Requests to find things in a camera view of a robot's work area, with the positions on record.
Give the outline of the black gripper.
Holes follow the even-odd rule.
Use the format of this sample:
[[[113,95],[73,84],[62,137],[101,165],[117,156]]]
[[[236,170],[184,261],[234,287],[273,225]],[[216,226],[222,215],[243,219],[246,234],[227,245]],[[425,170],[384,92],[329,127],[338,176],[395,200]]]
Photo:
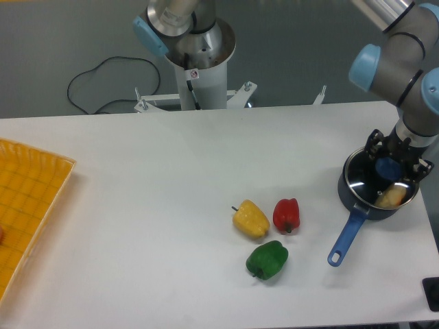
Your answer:
[[[399,163],[405,170],[405,179],[418,184],[426,178],[433,169],[433,162],[425,160],[422,155],[427,147],[410,145],[411,138],[403,141],[396,135],[385,137],[383,133],[374,129],[366,140],[364,151],[370,160],[389,157]]]

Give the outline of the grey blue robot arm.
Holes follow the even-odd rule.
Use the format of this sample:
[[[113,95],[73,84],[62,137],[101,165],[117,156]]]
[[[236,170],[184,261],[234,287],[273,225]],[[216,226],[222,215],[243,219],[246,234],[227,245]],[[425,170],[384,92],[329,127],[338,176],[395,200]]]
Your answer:
[[[438,43],[438,7],[414,1],[356,1],[386,36],[366,45],[351,65],[349,80],[402,112],[391,135],[373,133],[366,153],[383,178],[419,182],[432,170],[424,151],[438,136],[438,70],[419,64]],[[132,23],[141,44],[174,66],[183,110],[242,108],[252,93],[244,84],[227,95],[227,63],[236,43],[217,18],[214,1],[149,1]]]

